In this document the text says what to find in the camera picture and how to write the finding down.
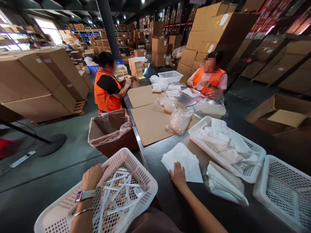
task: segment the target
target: hand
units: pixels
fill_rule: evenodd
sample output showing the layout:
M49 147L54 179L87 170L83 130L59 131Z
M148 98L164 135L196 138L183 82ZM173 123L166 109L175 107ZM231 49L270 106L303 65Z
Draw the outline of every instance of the hand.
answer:
M184 167L181 168L180 162L174 163L174 174L171 170L169 171L169 174L171 176L171 180L174 182L174 184L179 190L187 186L185 168Z
M105 170L107 169L109 165L101 167L101 164L97 164L94 167L91 167L89 170L87 170L82 178L82 190L95 190L98 182L102 178Z

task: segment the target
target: worker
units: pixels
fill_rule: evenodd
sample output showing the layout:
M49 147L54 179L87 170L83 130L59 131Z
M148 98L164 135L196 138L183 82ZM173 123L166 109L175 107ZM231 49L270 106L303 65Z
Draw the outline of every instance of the worker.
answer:
M71 49L71 50L74 49L70 44L67 44L65 41L63 41L63 45L67 47L67 49Z
M84 173L82 178L82 190L95 192L96 186L102 178L104 171L108 166L101 167L101 164L90 168ZM227 233L226 229L213 216L213 214L197 199L197 197L188 188L186 183L185 168L179 162L174 164L174 172L169 171L171 179L180 193L189 203L198 223L202 227L203 232L209 233ZM92 233L93 232L93 198L84 199L78 204L75 218L72 222L69 233ZM166 232L181 233L173 221L163 212L149 207L145 212L133 220L126 231L127 233L139 232Z
M219 68L222 58L222 51L209 53L200 68L187 80L187 85L205 95L211 94L214 88L224 92L228 76L226 71Z
M122 108L122 98L131 86L131 80L126 79L122 88L113 76L115 62L109 52L101 52L94 56L93 61L100 66L95 78L94 94L98 113L110 112Z
M75 35L75 44L76 44L77 46L79 46L79 47L82 46L82 45L81 45L80 38L79 38L77 35Z

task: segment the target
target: work table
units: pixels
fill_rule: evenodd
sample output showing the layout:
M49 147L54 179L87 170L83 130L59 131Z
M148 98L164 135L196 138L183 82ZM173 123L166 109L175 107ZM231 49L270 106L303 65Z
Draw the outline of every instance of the work table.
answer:
M159 72L163 72L163 70L150 64L148 69L144 69L146 81L142 83L135 81L134 86L151 85L149 78L152 75L157 75ZM161 162L163 154L173 149L178 142L184 143L199 160L204 183L187 183L189 188L228 232L293 232L253 197L253 184L249 184L241 179L245 186L245 197L248 199L249 207L231 203L211 194L208 190L206 171L209 161L214 160L190 140L188 130L182 136L173 135L144 147L132 118L132 105L127 94L124 96L124 101L133 122L133 130L144 165L158 183L156 196L159 205L162 211L173 220L181 231L200 232L201 230L190 206L171 182L169 173ZM182 95L179 101L189 109L195 104L195 99L185 94ZM282 155L275 149L276 142L272 136L233 113L230 113L229 117L224 117L223 120L229 128L262 146L267 154L282 158Z

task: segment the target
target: smartwatch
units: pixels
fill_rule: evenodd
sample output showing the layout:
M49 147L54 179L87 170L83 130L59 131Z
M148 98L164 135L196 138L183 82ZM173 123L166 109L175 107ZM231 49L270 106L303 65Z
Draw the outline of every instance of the smartwatch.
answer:
M92 198L95 196L96 190L89 190L89 191L79 191L77 194L77 198L75 199L75 203L81 202L85 199Z

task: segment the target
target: gray floor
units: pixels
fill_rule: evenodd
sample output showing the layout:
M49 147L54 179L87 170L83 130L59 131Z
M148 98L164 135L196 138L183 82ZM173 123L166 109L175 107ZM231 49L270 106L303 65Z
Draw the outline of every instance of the gray floor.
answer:
M278 88L266 88L260 83L240 78L225 95L226 108L229 115L232 111L245 117L265 99L279 92ZM0 229L5 229L3 232L32 232L37 217L49 204L79 182L88 168L107 159L87 141L90 118L97 115L94 93L89 94L84 112L84 116L37 127L26 120L22 121L39 136L48 138L63 133L67 135L67 141L56 153L47 157L34 155L0 176ZM33 143L32 138L13 130L1 137L9 140L22 139L23 142L15 155L0 161L0 173L23 156ZM30 149L35 149L39 144L36 141Z

